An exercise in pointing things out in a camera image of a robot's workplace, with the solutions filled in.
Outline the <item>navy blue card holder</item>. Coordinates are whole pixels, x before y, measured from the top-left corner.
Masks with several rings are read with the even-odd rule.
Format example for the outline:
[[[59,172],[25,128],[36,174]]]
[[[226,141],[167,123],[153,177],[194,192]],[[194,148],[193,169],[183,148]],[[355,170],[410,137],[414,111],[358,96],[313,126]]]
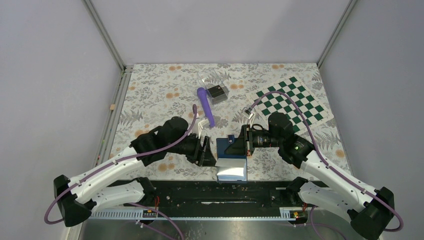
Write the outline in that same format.
[[[228,154],[226,150],[236,142],[236,137],[228,135],[226,138],[216,138],[217,168],[216,180],[218,183],[246,183],[248,181],[247,157],[242,153]]]

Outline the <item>purple plastic handle tool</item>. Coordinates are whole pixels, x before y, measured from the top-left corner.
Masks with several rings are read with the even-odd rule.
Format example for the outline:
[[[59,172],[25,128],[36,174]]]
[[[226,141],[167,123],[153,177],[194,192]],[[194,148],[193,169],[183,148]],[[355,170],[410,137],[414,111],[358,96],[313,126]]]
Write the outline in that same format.
[[[215,119],[208,101],[207,92],[203,87],[199,87],[196,91],[197,97],[200,100],[200,104],[204,111],[205,117],[208,119],[209,126],[213,128],[215,126]]]

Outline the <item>clear plastic card box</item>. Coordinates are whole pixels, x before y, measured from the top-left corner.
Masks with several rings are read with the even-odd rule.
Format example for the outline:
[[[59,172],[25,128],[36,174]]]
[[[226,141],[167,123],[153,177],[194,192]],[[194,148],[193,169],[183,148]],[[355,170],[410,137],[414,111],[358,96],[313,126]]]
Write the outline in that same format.
[[[228,99],[229,90],[215,70],[200,72],[197,76],[213,105],[220,104]]]

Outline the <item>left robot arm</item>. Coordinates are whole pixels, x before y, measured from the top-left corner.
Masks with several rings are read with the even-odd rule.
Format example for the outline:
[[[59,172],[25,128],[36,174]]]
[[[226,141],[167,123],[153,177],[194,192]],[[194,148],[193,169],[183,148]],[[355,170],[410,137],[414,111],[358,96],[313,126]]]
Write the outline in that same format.
[[[156,190],[147,177],[112,186],[120,177],[163,160],[167,153],[183,155],[199,167],[213,167],[216,159],[210,137],[192,133],[193,123],[174,116],[163,125],[139,135],[118,155],[74,177],[59,175],[53,181],[54,197],[66,227],[76,226],[92,213],[113,206],[155,200]]]

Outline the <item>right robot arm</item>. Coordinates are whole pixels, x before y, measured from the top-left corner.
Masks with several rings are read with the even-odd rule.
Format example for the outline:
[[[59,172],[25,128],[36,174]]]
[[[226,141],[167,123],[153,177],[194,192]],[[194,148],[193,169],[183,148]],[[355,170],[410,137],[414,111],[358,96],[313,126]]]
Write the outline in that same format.
[[[295,134],[285,114],[268,117],[268,129],[259,124],[243,125],[239,136],[225,149],[225,154],[248,157],[257,148],[277,148],[286,163],[323,182],[323,189],[313,182],[295,178],[286,188],[287,201],[321,207],[346,220],[363,238],[377,240],[394,217],[394,194],[386,187],[376,189],[324,157],[305,138]]]

